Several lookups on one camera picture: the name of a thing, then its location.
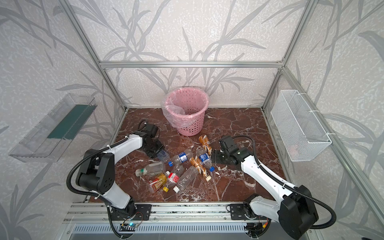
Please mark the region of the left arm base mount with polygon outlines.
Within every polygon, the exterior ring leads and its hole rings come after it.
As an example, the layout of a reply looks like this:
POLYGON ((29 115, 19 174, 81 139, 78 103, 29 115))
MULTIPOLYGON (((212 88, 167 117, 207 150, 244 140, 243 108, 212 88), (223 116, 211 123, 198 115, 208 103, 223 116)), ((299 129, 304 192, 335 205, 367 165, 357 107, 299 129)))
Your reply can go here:
POLYGON ((112 221, 148 221, 151 214, 152 205, 150 204, 137 204, 130 205, 125 209, 117 209, 112 207, 110 210, 109 219, 112 221))

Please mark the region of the clear bottle white cap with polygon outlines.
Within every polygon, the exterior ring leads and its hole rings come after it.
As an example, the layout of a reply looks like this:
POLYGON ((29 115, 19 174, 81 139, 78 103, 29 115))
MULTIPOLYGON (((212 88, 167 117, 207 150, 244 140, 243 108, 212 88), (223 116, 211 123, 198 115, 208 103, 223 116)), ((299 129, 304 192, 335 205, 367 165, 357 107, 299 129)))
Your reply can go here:
POLYGON ((173 188, 173 191, 175 193, 179 193, 180 191, 184 190, 194 181, 194 179, 198 175, 199 171, 197 170, 197 168, 194 166, 190 166, 179 178, 179 181, 177 182, 177 185, 173 188))

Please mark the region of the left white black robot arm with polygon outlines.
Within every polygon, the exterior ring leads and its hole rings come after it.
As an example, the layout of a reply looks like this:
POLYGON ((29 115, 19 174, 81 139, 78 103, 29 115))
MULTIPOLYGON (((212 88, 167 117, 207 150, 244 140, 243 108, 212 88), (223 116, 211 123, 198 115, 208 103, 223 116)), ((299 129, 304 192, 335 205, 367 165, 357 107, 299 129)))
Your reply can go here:
POLYGON ((115 165, 130 153, 140 150, 149 158, 157 157, 164 145, 156 137, 159 128, 146 123, 137 131, 103 149, 89 149, 69 172, 66 185, 78 195, 101 199, 114 211, 133 215, 137 208, 133 198, 116 183, 115 165))

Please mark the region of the clear acrylic wall shelf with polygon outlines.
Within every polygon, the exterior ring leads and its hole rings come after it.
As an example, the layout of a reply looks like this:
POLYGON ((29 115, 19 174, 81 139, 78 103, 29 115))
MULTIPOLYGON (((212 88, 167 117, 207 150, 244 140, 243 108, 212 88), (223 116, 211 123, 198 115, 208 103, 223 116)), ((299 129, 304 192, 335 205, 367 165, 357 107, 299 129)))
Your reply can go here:
POLYGON ((94 97, 67 94, 9 155, 24 163, 57 162, 97 106, 94 97))

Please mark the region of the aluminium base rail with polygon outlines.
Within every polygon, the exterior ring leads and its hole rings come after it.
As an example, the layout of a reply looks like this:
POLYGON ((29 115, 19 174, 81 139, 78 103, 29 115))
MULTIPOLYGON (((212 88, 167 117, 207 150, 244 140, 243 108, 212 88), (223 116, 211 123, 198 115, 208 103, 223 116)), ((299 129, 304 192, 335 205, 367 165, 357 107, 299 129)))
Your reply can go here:
MULTIPOLYGON (((251 223, 265 221, 261 216, 259 220, 231 220, 226 207, 229 204, 241 202, 158 202, 139 203, 152 205, 150 218, 143 224, 155 223, 251 223)), ((64 224, 69 223, 108 223, 107 206, 102 203, 72 204, 66 214, 64 224)))

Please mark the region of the clear plastic bin liner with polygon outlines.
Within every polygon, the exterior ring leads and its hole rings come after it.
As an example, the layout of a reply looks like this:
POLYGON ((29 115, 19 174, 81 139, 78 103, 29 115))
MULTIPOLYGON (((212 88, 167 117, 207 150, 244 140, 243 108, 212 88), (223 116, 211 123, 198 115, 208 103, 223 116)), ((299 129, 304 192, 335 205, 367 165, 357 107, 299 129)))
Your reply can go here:
POLYGON ((184 128, 192 124, 192 117, 187 114, 189 88, 177 88, 168 93, 161 102, 163 115, 174 128, 184 128))

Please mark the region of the small water bottle blue label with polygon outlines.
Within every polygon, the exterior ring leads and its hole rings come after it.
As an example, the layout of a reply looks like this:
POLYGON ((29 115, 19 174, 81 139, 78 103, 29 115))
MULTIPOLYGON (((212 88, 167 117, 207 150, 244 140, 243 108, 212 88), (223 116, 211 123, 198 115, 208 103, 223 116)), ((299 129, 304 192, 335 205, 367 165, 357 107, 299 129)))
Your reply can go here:
POLYGON ((198 147, 197 151, 196 151, 196 155, 197 155, 198 159, 201 161, 203 167, 207 170, 207 173, 210 176, 212 176, 214 171, 215 171, 215 167, 214 167, 214 164, 211 160, 211 157, 209 156, 209 154, 207 153, 205 148, 198 147))

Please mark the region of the yellow drink bottle red label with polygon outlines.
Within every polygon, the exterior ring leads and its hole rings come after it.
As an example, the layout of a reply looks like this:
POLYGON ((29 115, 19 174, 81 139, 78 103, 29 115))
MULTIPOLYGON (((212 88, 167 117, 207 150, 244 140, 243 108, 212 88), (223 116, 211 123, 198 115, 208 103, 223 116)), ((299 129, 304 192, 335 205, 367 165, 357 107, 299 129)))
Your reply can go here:
POLYGON ((168 182, 169 171, 160 173, 147 183, 147 188, 151 193, 155 193, 159 189, 162 189, 168 182))

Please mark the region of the clear bottle green label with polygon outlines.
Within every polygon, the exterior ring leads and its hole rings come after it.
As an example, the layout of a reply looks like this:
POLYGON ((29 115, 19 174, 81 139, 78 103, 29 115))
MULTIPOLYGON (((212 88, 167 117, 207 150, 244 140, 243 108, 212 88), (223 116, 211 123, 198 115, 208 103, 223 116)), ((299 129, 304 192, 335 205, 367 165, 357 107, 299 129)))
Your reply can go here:
POLYGON ((145 175, 156 175, 159 173, 164 172, 166 169, 166 166, 162 162, 152 163, 149 165, 146 165, 142 169, 137 169, 135 171, 135 174, 137 177, 145 176, 145 175))

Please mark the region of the pink perforated plastic bin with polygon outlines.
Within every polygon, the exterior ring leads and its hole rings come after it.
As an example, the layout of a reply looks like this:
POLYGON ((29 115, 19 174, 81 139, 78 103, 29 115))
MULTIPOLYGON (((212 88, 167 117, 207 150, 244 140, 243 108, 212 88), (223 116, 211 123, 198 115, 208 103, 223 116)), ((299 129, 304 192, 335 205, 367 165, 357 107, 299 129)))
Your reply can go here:
POLYGON ((191 137, 199 134, 203 129, 206 110, 209 106, 209 97, 206 92, 197 87, 183 87, 188 89, 190 98, 187 114, 192 117, 192 124, 184 128, 175 128, 179 134, 191 137))

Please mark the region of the clear bottle red label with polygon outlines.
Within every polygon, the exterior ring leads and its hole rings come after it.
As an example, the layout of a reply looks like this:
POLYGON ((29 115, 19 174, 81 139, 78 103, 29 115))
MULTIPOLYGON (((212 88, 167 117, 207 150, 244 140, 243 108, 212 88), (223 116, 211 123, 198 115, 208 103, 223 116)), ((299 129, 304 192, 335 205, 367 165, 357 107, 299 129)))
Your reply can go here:
POLYGON ((174 187, 178 181, 180 176, 184 173, 185 167, 183 165, 176 165, 172 169, 172 171, 168 172, 167 181, 163 187, 164 192, 168 192, 172 187, 174 187))

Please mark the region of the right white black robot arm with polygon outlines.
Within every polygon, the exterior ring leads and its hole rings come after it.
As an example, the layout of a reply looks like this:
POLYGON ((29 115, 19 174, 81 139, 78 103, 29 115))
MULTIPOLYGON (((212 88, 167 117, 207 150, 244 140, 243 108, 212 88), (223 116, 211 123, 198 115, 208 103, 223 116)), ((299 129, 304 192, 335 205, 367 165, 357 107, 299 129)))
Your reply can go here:
POLYGON ((295 240, 310 229, 326 229, 336 223, 336 212, 330 206, 314 198, 305 186, 297 187, 270 170, 258 159, 254 139, 251 142, 251 150, 239 148, 235 137, 222 136, 219 139, 220 149, 212 153, 216 163, 236 166, 273 197, 268 200, 253 195, 246 199, 244 205, 248 218, 264 216, 278 222, 295 240))

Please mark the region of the clear bottle blue cap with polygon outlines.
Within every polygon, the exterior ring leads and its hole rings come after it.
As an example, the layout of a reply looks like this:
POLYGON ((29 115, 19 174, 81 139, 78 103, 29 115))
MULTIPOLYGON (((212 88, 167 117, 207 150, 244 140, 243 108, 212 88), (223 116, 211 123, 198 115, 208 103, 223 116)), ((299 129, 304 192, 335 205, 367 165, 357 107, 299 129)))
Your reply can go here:
POLYGON ((184 162, 189 161, 193 157, 192 150, 185 149, 183 152, 173 156, 169 161, 168 165, 170 167, 178 166, 183 164, 184 162))

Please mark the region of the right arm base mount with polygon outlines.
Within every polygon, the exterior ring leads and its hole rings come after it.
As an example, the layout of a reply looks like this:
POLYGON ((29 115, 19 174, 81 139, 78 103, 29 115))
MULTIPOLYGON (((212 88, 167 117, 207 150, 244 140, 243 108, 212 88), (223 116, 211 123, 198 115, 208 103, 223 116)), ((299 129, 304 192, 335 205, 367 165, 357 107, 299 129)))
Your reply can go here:
POLYGON ((256 215, 251 208, 251 200, 254 200, 259 195, 252 194, 240 204, 229 204, 226 209, 231 215, 231 220, 259 220, 260 215, 256 215))

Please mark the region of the clear bottle blue label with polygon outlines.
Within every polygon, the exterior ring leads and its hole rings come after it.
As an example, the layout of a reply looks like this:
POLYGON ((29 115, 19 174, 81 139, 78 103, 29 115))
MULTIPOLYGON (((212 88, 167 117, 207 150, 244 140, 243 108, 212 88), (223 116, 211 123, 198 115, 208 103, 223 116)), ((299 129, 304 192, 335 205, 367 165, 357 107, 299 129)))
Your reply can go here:
POLYGON ((165 149, 162 149, 157 153, 157 158, 163 163, 167 163, 171 159, 169 153, 165 149))

